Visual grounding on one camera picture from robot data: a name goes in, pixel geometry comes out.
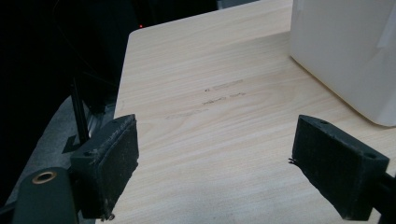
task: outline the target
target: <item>light wood tabletop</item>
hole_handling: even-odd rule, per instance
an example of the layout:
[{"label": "light wood tabletop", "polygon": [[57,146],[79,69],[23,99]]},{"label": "light wood tabletop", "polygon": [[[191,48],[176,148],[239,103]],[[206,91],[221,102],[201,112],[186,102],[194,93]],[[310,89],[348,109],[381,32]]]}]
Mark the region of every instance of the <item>light wood tabletop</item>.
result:
[{"label": "light wood tabletop", "polygon": [[115,118],[136,115],[140,158],[112,223],[344,223],[288,164],[300,114],[388,156],[395,175],[396,129],[290,57],[291,7],[259,1],[130,35]]}]

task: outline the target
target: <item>metal rod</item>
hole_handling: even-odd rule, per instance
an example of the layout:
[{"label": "metal rod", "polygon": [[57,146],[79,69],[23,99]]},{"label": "metal rod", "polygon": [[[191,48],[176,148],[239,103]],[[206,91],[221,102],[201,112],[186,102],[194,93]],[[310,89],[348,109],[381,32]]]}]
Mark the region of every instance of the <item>metal rod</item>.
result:
[{"label": "metal rod", "polygon": [[396,180],[384,174],[368,192],[373,207],[382,215],[379,223],[396,223]]},{"label": "metal rod", "polygon": [[77,128],[78,128],[79,144],[83,145],[85,142],[87,142],[90,139],[90,136],[88,133],[88,125],[87,125],[87,120],[85,118],[84,106],[82,103],[82,99],[79,96],[78,84],[75,77],[73,77],[73,81],[71,85],[71,96],[72,96],[73,109],[74,109]]}]

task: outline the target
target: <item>white box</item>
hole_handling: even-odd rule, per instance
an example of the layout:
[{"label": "white box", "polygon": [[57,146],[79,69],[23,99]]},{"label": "white box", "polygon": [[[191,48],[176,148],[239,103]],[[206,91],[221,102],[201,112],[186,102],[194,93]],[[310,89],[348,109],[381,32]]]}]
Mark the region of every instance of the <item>white box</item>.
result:
[{"label": "white box", "polygon": [[367,119],[396,125],[396,0],[294,0],[290,55]]}]

